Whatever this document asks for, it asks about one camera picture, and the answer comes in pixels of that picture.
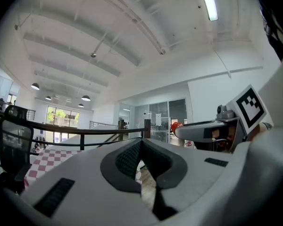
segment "railing post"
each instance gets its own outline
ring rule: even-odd
[[[84,135],[84,134],[81,134],[81,135],[80,135],[80,150],[81,150],[81,151],[84,150],[84,147],[85,147],[84,143],[85,143],[85,135]]]
[[[143,138],[151,138],[151,120],[145,119],[145,129]]]
[[[119,122],[118,122],[118,129],[119,130],[123,130],[124,129],[124,120],[120,120]],[[118,140],[119,141],[122,141],[123,140],[123,133],[122,134],[119,134],[119,138],[118,138]]]

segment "red object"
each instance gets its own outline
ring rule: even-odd
[[[179,122],[174,122],[174,123],[171,125],[171,130],[172,130],[173,132],[175,132],[175,129],[176,129],[177,127],[181,127],[181,126],[183,126],[181,123],[179,123]]]

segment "office chair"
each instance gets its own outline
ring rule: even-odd
[[[0,162],[5,172],[0,185],[20,194],[30,168],[33,127],[27,124],[27,109],[9,105],[0,120]]]

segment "chair backrest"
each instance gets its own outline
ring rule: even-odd
[[[0,120],[0,162],[7,173],[17,173],[30,163],[33,128],[27,124],[27,109],[9,105]]]

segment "checkered tablecloth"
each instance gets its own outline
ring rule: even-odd
[[[68,158],[81,151],[56,151],[45,150],[41,152],[34,160],[32,166],[24,177],[25,186],[28,187],[36,181],[36,179],[43,176],[47,171],[50,171],[55,166],[58,166]]]

